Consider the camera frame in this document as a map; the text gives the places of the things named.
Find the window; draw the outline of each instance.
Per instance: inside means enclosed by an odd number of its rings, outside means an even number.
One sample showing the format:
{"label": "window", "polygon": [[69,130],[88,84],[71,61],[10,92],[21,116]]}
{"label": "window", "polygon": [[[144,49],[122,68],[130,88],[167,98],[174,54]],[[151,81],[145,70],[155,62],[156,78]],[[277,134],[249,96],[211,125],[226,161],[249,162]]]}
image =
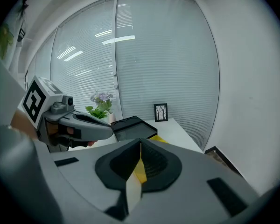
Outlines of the window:
{"label": "window", "polygon": [[123,117],[154,119],[154,104],[167,103],[168,117],[203,149],[217,110],[219,68],[198,5],[192,0],[118,0],[115,34]]}
{"label": "window", "polygon": [[26,87],[28,88],[30,86],[30,83],[33,79],[35,75],[35,56],[33,57],[29,67],[28,67],[28,71],[27,74],[25,76],[25,80],[26,80]]}
{"label": "window", "polygon": [[56,33],[51,79],[73,96],[75,108],[86,111],[91,95],[109,92],[116,102],[111,43],[114,0],[91,5],[62,24]]}
{"label": "window", "polygon": [[40,49],[36,53],[35,57],[35,74],[40,77],[51,79],[51,54],[53,48],[53,42],[56,31],[54,31],[43,43]]}

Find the human hand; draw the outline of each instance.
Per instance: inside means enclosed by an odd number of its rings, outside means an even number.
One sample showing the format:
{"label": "human hand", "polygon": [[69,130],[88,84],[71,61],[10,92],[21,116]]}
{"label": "human hand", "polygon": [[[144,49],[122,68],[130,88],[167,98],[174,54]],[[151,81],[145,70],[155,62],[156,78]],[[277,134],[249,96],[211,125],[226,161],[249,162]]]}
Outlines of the human hand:
{"label": "human hand", "polygon": [[[47,122],[47,129],[48,129],[49,136],[58,133],[58,125],[57,124],[51,124],[51,123]],[[68,134],[74,134],[74,129],[71,128],[71,127],[67,127],[66,131],[67,131]],[[97,140],[96,141],[88,141],[87,145],[91,147],[95,142],[97,142]]]}

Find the black rubber pad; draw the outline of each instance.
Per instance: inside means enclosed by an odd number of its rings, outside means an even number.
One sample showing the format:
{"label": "black rubber pad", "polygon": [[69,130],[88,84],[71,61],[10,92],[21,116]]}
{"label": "black rubber pad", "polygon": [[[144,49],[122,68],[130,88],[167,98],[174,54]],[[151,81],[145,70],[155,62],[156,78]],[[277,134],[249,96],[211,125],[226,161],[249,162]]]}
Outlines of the black rubber pad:
{"label": "black rubber pad", "polygon": [[154,148],[142,144],[142,161],[147,179],[157,176],[168,165],[168,159]]}
{"label": "black rubber pad", "polygon": [[109,189],[126,190],[126,181],[140,159],[140,139],[100,157],[95,163],[95,172]]}
{"label": "black rubber pad", "polygon": [[242,212],[247,207],[221,178],[208,180],[207,183],[232,217]]}
{"label": "black rubber pad", "polygon": [[57,167],[67,165],[73,162],[78,162],[79,160],[77,158],[69,158],[69,159],[62,159],[62,160],[57,160],[54,163],[56,164]]}

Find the white table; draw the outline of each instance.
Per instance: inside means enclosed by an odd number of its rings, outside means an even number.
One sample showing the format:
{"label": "white table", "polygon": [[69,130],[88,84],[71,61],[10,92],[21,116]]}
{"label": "white table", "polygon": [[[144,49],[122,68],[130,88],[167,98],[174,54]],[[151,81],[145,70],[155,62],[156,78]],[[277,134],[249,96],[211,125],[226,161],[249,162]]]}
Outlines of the white table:
{"label": "white table", "polygon": [[[168,121],[155,122],[154,120],[145,120],[148,124],[158,129],[158,135],[166,140],[172,145],[190,149],[203,154],[203,151],[198,147],[198,145],[192,140],[192,138],[187,134],[186,131],[175,121],[174,118],[168,119]],[[116,143],[115,135],[113,134],[110,138],[106,140],[99,140],[91,147],[76,147],[69,148],[69,151],[95,148],[112,143]]]}

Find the picture frame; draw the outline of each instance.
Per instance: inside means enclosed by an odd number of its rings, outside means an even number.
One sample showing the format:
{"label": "picture frame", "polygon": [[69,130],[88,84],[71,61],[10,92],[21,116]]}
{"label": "picture frame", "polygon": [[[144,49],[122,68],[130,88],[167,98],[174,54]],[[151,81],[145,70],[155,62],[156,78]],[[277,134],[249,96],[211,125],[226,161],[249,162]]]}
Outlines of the picture frame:
{"label": "picture frame", "polygon": [[154,104],[154,120],[155,122],[168,121],[167,103]]}

